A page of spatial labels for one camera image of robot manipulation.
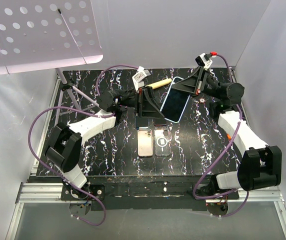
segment phone case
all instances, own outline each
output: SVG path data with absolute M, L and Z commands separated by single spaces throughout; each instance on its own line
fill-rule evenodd
M 153 156 L 153 136 L 151 129 L 137 130 L 137 153 L 139 157 Z
M 154 130 L 155 155 L 159 157 L 169 156 L 170 149 L 170 131 L 167 127 L 156 127 Z

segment black bracket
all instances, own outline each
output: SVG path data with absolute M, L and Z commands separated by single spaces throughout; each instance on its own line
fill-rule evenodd
M 71 171 L 79 162 L 82 137 L 69 126 L 59 122 L 45 147 L 45 156 L 63 173 Z
M 197 96 L 204 90 L 208 77 L 211 77 L 211 73 L 203 67 L 198 66 L 192 76 L 176 82 L 172 85 L 172 89 Z
M 103 184 L 85 184 L 82 187 L 82 190 L 88 192 L 99 200 L 104 200 L 105 197 L 105 186 Z M 77 200 L 86 200 L 88 196 L 82 192 L 75 190 L 67 182 L 63 182 L 61 200 L 62 201 L 77 201 Z
M 142 87 L 136 94 L 135 112 L 142 118 L 164 119 L 159 104 L 154 99 L 153 89 L 150 86 Z
M 245 191 L 251 191 L 279 185 L 281 171 L 282 152 L 278 146 L 250 148 L 244 153 L 237 171 L 237 178 Z
M 68 89 L 72 89 L 73 88 L 73 85 L 74 85 L 74 81 L 72 79 L 66 79 L 67 83 L 66 84 L 63 84 L 63 82 L 61 81 L 60 84 L 59 84 L 59 89 L 61 89 L 63 92 L 65 90 L 68 90 Z

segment floor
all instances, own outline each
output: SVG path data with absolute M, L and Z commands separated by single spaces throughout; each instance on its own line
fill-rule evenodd
M 239 202 L 229 203 L 235 210 Z M 98 222 L 102 212 L 85 218 Z M 25 203 L 16 240 L 284 240 L 273 202 L 248 202 L 233 217 L 218 219 L 190 209 L 109 210 L 98 227 L 70 216 L 68 203 Z
M 151 69 L 151 76 L 146 83 L 155 83 L 166 78 L 188 77 L 192 68 Z M 65 71 L 67 79 L 72 79 L 85 94 L 96 99 L 95 81 L 100 70 Z M 107 72 L 100 81 L 100 90 L 131 89 L 132 76 L 136 70 L 119 69 Z M 221 82 L 228 82 L 225 68 L 213 68 L 214 75 Z M 165 99 L 169 85 L 154 90 L 155 99 L 162 103 Z M 216 159 L 228 144 L 226 133 L 209 117 L 208 103 L 215 101 L 209 96 L 190 98 L 180 123 L 168 121 L 170 131 L 170 155 L 167 157 L 139 157 L 135 114 L 132 108 L 127 111 L 127 118 L 123 123 L 96 135 L 88 140 L 82 147 L 79 165 L 88 176 L 185 176 L 201 175 Z M 87 108 L 90 102 L 79 95 L 76 96 L 82 109 Z M 72 107 L 73 103 L 65 93 L 63 106 Z M 88 110 L 90 113 L 98 112 L 98 108 Z M 52 113 L 46 138 L 54 127 L 55 112 Z M 71 124 L 83 119 L 77 113 L 62 113 L 59 121 Z M 149 119 L 149 128 L 153 131 L 154 124 Z M 235 171 L 240 163 L 240 153 L 231 148 L 223 160 L 213 169 L 213 174 Z M 52 176 L 53 174 L 39 165 L 37 176 Z

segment clear phone case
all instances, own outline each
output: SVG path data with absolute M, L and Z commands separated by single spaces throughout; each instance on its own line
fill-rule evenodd
M 154 130 L 155 155 L 159 157 L 169 156 L 170 149 L 170 131 L 167 127 L 156 127 Z

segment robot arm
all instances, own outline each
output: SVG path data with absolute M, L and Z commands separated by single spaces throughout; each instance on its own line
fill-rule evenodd
M 100 110 L 96 115 L 108 116 L 111 113 Z M 78 165 L 82 145 L 96 134 L 113 128 L 120 120 L 120 116 L 114 115 L 106 118 L 88 117 L 70 125 L 58 123 L 46 146 L 45 156 L 68 181 L 82 188 L 87 182 Z
M 246 121 L 240 120 L 239 117 L 237 111 L 227 111 L 221 113 L 218 118 L 218 125 L 229 135 L 235 132 L 238 122 L 241 121 L 234 143 L 242 155 L 238 171 L 216 176 L 218 188 L 221 190 L 243 188 L 245 191 L 251 191 L 279 185 L 282 167 L 281 150 L 261 140 Z

